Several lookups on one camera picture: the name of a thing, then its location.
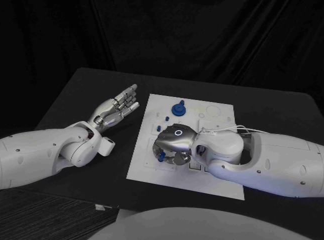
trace blue screw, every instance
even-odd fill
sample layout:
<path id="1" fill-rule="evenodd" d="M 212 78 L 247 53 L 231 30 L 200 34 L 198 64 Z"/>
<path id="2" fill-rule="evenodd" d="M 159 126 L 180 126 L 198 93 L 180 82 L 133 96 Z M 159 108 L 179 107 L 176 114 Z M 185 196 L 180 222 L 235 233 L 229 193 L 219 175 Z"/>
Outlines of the blue screw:
<path id="1" fill-rule="evenodd" d="M 163 151 L 163 152 L 160 153 L 159 162 L 163 162 L 163 161 L 164 161 L 164 157 L 166 157 L 166 152 Z"/>

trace robotic arm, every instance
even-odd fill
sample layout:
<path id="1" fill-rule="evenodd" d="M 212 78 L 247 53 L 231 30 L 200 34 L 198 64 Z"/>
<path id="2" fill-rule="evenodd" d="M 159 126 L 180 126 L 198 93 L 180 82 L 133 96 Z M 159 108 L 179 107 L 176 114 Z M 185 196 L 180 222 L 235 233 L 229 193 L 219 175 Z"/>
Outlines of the robotic arm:
<path id="1" fill-rule="evenodd" d="M 101 133 L 138 108 L 134 84 L 95 109 L 88 122 L 65 129 L 23 132 L 0 139 L 0 190 L 55 175 L 66 167 L 82 167 L 97 153 L 108 156 L 115 143 Z"/>
<path id="2" fill-rule="evenodd" d="M 193 157 L 219 179 L 286 197 L 324 197 L 324 146 L 281 134 L 231 131 L 239 127 L 196 133 L 173 124 L 156 139 L 156 158 L 185 165 Z M 251 155 L 247 164 L 241 164 L 244 149 Z"/>

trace rounded white surface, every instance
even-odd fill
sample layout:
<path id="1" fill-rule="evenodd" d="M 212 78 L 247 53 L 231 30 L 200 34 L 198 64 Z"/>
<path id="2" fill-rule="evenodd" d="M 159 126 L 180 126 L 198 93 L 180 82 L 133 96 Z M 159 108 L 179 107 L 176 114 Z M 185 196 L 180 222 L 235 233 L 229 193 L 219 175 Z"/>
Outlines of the rounded white surface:
<path id="1" fill-rule="evenodd" d="M 212 117 L 218 117 L 222 114 L 222 111 L 216 106 L 209 106 L 206 112 Z"/>
<path id="2" fill-rule="evenodd" d="M 231 212 L 172 207 L 150 210 L 107 226 L 89 240 L 309 240 L 265 221 Z"/>

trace blue component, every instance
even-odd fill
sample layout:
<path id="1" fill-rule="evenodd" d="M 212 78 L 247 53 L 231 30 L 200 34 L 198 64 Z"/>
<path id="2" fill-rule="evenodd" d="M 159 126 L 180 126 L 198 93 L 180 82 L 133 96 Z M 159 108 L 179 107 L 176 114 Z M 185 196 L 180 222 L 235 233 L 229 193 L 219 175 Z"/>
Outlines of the blue component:
<path id="1" fill-rule="evenodd" d="M 185 100 L 180 101 L 179 104 L 176 104 L 172 107 L 172 112 L 176 116 L 182 117 L 186 114 L 186 106 L 185 106 L 186 102 Z"/>
<path id="2" fill-rule="evenodd" d="M 163 151 L 163 152 L 160 153 L 159 162 L 163 162 L 163 161 L 164 161 L 164 157 L 166 157 L 166 152 Z"/>

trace circular cutout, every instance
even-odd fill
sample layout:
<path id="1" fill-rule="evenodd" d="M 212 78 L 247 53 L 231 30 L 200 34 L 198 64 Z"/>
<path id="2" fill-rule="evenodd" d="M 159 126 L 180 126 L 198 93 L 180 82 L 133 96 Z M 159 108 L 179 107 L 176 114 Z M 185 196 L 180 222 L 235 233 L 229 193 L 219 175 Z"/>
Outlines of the circular cutout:
<path id="1" fill-rule="evenodd" d="M 183 134 L 183 131 L 182 131 L 182 130 L 177 130 L 177 131 L 175 131 L 175 134 L 176 134 L 177 136 L 180 136 L 180 135 Z"/>
<path id="2" fill-rule="evenodd" d="M 212 116 L 212 117 L 218 117 L 222 114 L 221 109 L 216 106 L 209 106 L 206 108 L 206 113 Z"/>

